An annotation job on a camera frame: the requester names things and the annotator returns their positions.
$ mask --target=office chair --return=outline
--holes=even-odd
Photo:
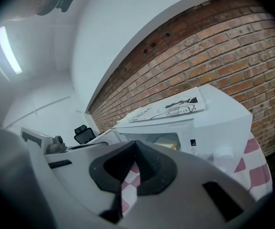
[[[91,128],[87,128],[86,125],[82,125],[75,129],[74,139],[79,144],[86,144],[95,138],[95,134]]]

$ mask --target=ceiling light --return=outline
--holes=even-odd
[[[0,46],[2,47],[2,50],[6,56],[9,64],[13,68],[14,72],[16,74],[22,73],[23,71],[22,71],[21,67],[19,66],[18,61],[14,57],[13,51],[10,47],[5,26],[0,28]]]

